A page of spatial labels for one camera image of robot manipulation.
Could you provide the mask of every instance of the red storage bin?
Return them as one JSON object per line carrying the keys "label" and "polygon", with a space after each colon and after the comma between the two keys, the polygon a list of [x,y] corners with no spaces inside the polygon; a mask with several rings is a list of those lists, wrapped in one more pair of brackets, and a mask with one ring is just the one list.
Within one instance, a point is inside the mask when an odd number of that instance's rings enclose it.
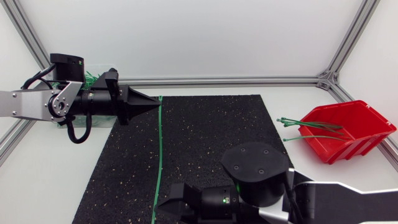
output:
{"label": "red storage bin", "polygon": [[351,159],[359,154],[364,156],[390,133],[397,130],[386,118],[361,100],[316,107],[301,121],[321,121],[343,127],[337,130],[344,133],[343,136],[308,126],[300,126],[298,129],[302,136],[332,136],[347,139],[347,141],[329,138],[305,139],[319,158],[329,164],[339,159]]}

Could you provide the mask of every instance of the green wire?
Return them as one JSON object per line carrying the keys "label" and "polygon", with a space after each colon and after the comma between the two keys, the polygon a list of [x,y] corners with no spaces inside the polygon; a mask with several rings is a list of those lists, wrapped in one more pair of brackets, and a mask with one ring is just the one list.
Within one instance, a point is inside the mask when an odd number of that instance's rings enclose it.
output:
{"label": "green wire", "polygon": [[284,139],[284,141],[291,141],[291,140],[304,139],[304,138],[330,138],[330,139],[336,139],[339,141],[346,141],[344,139],[335,138],[335,137],[331,137],[331,136],[301,136],[301,137],[292,138],[292,139]]}
{"label": "green wire", "polygon": [[288,119],[288,118],[277,119],[277,121],[283,123],[284,127],[289,127],[289,126],[293,126],[293,125],[302,125],[302,126],[309,126],[309,127],[313,127],[313,128],[322,129],[325,131],[331,131],[336,134],[344,135],[344,133],[334,130],[334,129],[341,129],[341,128],[343,128],[342,126],[330,124],[330,123],[326,123],[326,122],[320,122],[320,121],[303,122],[303,121],[296,121],[296,120]]}
{"label": "green wire", "polygon": [[163,96],[159,96],[160,106],[159,106],[159,172],[157,174],[157,184],[155,191],[154,207],[152,208],[152,221],[155,223],[155,207],[157,205],[157,197],[159,196],[160,178],[162,177],[162,160],[163,160],[163,140],[162,140],[162,100]]}

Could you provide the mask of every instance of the speckled black mat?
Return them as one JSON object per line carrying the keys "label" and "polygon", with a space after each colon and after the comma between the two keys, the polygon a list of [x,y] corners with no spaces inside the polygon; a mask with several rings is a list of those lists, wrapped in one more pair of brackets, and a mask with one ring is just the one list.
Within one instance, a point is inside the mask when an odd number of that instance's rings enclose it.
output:
{"label": "speckled black mat", "polygon": [[[172,183],[229,185],[220,160],[248,141],[285,148],[259,95],[163,97],[163,170],[159,201]],[[159,168],[158,111],[116,123],[74,223],[150,223]],[[156,223],[176,223],[162,215]]]}

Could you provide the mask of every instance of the green cable tie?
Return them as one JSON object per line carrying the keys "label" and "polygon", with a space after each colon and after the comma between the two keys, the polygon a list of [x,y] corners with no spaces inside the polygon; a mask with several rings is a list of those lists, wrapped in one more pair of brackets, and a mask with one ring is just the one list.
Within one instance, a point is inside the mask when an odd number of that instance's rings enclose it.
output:
{"label": "green cable tie", "polygon": [[157,174],[157,184],[155,191],[154,207],[152,208],[152,221],[155,223],[155,207],[157,205],[157,197],[159,196],[160,178],[162,177],[162,160],[163,160],[163,140],[162,140],[162,100],[163,96],[159,96],[160,106],[159,106],[159,171]]}
{"label": "green cable tie", "polygon": [[301,137],[297,137],[297,138],[283,139],[283,140],[284,141],[291,141],[291,140],[304,139],[304,138],[330,138],[330,139],[336,139],[336,140],[339,140],[339,141],[346,141],[344,139],[335,138],[335,137],[331,137],[331,136],[301,136]]}

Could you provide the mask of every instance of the white wall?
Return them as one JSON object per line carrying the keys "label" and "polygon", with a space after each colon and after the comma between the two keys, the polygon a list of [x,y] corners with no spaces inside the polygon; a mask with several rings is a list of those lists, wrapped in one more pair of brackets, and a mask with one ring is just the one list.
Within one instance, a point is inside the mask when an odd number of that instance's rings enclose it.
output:
{"label": "white wall", "polygon": [[[26,79],[40,70],[2,6],[0,49],[1,91],[20,89]],[[15,118],[0,118],[0,138],[16,121]]]}
{"label": "white wall", "polygon": [[47,52],[126,77],[317,75],[361,0],[20,0]]}
{"label": "white wall", "polygon": [[[398,1],[382,0],[341,70],[341,86],[398,127]],[[398,133],[392,137],[398,141]]]}

